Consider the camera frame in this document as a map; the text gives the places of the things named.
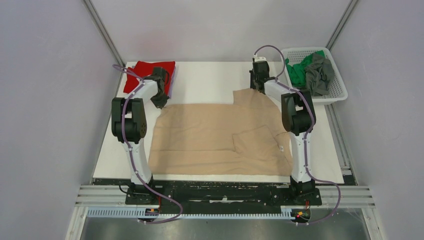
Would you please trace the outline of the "beige t-shirt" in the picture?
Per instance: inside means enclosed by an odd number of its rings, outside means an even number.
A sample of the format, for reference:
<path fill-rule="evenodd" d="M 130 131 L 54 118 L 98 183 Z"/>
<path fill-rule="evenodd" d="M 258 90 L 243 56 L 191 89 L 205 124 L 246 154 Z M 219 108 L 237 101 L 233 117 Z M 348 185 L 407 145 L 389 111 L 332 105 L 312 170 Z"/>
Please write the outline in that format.
<path fill-rule="evenodd" d="M 232 104 L 172 104 L 157 118 L 148 165 L 158 175 L 289 176 L 290 136 L 266 95 L 242 89 Z"/>

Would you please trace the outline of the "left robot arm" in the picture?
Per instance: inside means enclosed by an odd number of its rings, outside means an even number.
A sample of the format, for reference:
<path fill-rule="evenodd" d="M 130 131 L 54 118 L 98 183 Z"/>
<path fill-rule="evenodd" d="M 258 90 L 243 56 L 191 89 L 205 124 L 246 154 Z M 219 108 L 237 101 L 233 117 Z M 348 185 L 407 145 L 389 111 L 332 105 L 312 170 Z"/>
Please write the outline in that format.
<path fill-rule="evenodd" d="M 132 187 L 140 188 L 139 199 L 151 204 L 157 198 L 157 190 L 151 186 L 153 174 L 144 144 L 148 131 L 145 105 L 152 103 L 158 109 L 165 107 L 169 99 L 165 87 L 172 78 L 162 67 L 154 67 L 148 76 L 139 76 L 118 64 L 113 68 L 138 80 L 135 89 L 126 96 L 112 99 L 110 123 L 113 136 L 122 143 L 128 157 Z"/>

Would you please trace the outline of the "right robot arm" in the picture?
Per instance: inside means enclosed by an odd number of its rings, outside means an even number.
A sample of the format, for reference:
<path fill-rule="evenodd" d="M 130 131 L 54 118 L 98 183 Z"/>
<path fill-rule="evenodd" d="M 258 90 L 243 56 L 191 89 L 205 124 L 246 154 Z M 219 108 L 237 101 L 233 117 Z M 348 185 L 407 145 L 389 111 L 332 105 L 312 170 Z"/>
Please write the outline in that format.
<path fill-rule="evenodd" d="M 316 188 L 308 163 L 311 132 L 316 123 L 311 94 L 271 77 L 270 66 L 264 57 L 254 57 L 249 72 L 252 89 L 275 99 L 280 97 L 282 125 L 289 133 L 293 159 L 288 196 L 293 203 L 302 204 Z"/>

